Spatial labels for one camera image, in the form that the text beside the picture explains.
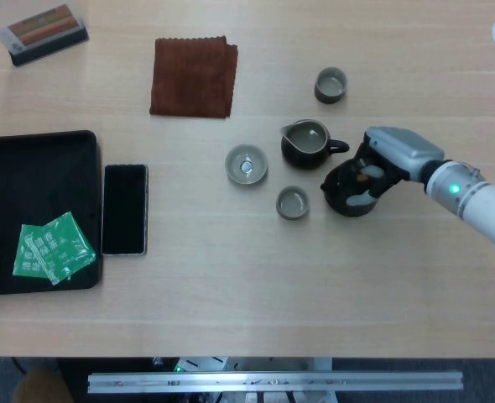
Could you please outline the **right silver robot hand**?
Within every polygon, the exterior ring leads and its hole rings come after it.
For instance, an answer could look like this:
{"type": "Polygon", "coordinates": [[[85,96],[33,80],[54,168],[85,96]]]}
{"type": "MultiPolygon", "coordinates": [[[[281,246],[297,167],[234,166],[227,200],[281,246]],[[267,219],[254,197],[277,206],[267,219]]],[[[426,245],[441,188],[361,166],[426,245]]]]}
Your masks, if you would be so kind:
{"type": "Polygon", "coordinates": [[[400,181],[421,182],[424,168],[444,157],[444,150],[412,130],[370,127],[353,158],[354,165],[370,184],[348,196],[346,205],[374,205],[383,193],[400,181]]]}

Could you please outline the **black cast iron teapot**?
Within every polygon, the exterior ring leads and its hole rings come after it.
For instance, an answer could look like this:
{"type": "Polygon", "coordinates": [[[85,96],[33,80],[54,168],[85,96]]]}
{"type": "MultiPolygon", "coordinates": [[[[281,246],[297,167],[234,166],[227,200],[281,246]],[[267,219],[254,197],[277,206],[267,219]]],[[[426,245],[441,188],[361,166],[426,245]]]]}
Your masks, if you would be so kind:
{"type": "Polygon", "coordinates": [[[347,160],[333,169],[320,188],[330,207],[344,217],[361,217],[368,214],[378,199],[369,191],[384,178],[382,168],[361,160],[347,160]]]}

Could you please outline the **dark teacup beige inside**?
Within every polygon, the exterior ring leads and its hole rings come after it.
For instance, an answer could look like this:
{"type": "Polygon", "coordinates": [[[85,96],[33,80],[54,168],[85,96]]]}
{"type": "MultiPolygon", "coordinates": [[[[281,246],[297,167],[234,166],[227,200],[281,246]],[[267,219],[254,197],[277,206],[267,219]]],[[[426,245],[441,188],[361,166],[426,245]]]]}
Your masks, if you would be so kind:
{"type": "Polygon", "coordinates": [[[276,198],[276,211],[284,219],[300,219],[309,211],[309,208],[309,198],[298,186],[286,186],[276,198]]]}
{"type": "Polygon", "coordinates": [[[315,79],[314,94],[319,102],[333,104],[347,92],[347,76],[337,67],[326,67],[315,79]]]}

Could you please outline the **grey ceramic tea strainer bowl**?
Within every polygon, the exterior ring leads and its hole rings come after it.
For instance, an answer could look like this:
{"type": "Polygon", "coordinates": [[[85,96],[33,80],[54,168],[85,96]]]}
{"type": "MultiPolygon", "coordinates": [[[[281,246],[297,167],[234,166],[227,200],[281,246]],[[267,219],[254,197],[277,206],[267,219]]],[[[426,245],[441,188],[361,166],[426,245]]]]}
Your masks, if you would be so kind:
{"type": "Polygon", "coordinates": [[[226,156],[225,170],[228,178],[240,186],[259,183],[268,172],[265,153],[252,144],[239,144],[226,156]]]}

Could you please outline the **brown folded cloth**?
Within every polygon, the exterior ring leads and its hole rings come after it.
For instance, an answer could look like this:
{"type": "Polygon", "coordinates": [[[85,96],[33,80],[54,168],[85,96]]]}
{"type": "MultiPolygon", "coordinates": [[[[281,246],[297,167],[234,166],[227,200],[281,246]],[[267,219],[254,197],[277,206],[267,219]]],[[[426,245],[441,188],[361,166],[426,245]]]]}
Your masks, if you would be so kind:
{"type": "Polygon", "coordinates": [[[228,118],[237,57],[237,46],[224,36],[156,39],[149,113],[228,118]]]}

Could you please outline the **black smartphone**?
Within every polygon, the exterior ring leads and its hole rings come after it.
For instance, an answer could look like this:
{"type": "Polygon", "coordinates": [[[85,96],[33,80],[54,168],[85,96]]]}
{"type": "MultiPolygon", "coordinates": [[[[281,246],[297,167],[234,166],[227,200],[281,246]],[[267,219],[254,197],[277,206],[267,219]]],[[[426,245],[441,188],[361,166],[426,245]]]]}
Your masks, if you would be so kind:
{"type": "Polygon", "coordinates": [[[149,172],[146,165],[107,165],[104,170],[102,253],[147,252],[149,172]]]}

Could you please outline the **green tea packet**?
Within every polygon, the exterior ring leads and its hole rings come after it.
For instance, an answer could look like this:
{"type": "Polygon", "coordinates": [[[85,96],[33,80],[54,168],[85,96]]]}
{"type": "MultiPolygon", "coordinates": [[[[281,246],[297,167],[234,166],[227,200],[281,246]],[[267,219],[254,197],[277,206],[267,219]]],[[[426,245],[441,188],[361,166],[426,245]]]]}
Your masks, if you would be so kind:
{"type": "Polygon", "coordinates": [[[24,224],[22,230],[24,244],[52,285],[96,261],[96,252],[71,212],[44,226],[24,224]]]}
{"type": "Polygon", "coordinates": [[[19,234],[17,252],[13,264],[13,275],[21,277],[47,279],[48,276],[26,243],[28,236],[35,235],[40,226],[23,224],[19,234]]]}

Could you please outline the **black rectangular tray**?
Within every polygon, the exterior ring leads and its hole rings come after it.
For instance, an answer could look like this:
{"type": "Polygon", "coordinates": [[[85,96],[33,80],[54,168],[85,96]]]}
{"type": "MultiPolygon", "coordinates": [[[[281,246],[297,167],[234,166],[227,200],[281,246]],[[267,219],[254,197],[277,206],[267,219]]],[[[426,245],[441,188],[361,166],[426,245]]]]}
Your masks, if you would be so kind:
{"type": "Polygon", "coordinates": [[[95,252],[101,251],[102,165],[96,135],[88,130],[0,137],[0,295],[88,289],[102,276],[102,261],[68,280],[13,275],[24,224],[42,226],[71,212],[95,252]]]}

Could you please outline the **brown rounded seat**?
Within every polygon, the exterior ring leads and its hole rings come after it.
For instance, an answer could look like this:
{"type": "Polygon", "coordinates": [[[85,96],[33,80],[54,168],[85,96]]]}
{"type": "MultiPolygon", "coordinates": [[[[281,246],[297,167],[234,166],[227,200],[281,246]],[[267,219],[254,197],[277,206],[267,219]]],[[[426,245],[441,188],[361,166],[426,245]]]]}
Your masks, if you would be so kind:
{"type": "Polygon", "coordinates": [[[16,386],[12,403],[75,403],[60,374],[46,367],[31,369],[16,386]]]}

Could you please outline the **aluminium profile rail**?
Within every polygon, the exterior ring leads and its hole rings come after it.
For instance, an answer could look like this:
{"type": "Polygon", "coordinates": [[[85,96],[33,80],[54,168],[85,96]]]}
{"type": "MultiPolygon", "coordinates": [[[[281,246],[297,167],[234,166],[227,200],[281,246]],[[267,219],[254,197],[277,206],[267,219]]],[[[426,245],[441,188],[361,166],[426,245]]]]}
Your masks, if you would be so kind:
{"type": "Polygon", "coordinates": [[[90,394],[462,390],[463,375],[442,372],[172,372],[88,376],[90,394]]]}

